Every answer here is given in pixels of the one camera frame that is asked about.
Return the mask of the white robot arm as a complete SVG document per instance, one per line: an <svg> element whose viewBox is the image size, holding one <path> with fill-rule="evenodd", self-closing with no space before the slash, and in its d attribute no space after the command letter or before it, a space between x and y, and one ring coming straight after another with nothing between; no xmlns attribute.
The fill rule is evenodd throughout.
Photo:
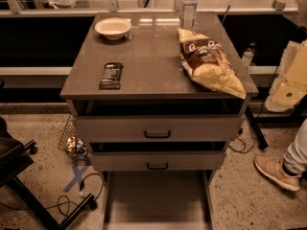
<svg viewBox="0 0 307 230"><path fill-rule="evenodd" d="M298 4L299 22L306 22L306 0L274 0L287 5ZM290 40L282 54L277 77L274 79L265 108L272 112L284 112L293 108L307 94L307 40L297 43Z"/></svg>

